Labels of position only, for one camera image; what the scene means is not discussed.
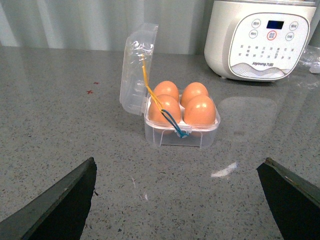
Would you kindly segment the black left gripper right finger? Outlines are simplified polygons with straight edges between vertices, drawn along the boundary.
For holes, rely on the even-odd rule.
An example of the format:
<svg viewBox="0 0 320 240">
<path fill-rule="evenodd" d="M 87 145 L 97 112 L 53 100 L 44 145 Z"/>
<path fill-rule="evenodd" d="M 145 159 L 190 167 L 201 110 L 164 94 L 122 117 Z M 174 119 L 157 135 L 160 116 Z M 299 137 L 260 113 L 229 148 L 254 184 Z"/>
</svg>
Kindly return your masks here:
<svg viewBox="0 0 320 240">
<path fill-rule="evenodd" d="M 283 239 L 318 240 L 320 189 L 270 157 L 257 172 Z"/>
</svg>

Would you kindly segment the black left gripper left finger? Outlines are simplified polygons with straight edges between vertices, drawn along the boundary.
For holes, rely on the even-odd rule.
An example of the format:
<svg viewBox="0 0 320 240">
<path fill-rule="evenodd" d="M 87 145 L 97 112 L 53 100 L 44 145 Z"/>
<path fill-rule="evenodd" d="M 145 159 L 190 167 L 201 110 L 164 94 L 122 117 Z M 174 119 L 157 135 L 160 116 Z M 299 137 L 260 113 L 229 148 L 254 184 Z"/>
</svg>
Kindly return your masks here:
<svg viewBox="0 0 320 240">
<path fill-rule="evenodd" d="M 93 157 L 1 221 L 2 240 L 79 240 L 95 191 Z"/>
</svg>

